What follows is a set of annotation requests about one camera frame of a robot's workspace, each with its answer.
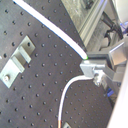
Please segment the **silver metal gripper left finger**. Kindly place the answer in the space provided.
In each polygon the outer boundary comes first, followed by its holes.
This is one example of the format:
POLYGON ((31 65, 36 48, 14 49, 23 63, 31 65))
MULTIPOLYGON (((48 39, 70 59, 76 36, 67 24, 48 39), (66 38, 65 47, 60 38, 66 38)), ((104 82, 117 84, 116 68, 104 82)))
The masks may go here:
POLYGON ((86 77, 92 78, 96 86, 109 86, 115 94, 119 93, 120 85, 125 72, 124 66, 118 66, 115 71, 110 69, 105 63, 85 63, 80 64, 80 68, 86 77))

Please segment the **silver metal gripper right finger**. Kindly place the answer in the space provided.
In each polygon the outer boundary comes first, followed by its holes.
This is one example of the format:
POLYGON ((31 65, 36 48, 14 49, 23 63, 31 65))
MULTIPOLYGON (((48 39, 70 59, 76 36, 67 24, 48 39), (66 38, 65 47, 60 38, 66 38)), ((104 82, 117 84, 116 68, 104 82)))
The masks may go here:
POLYGON ((90 59, 106 59, 110 67, 114 67, 128 60, 128 40, 120 40, 107 49, 97 52, 88 52, 90 59))

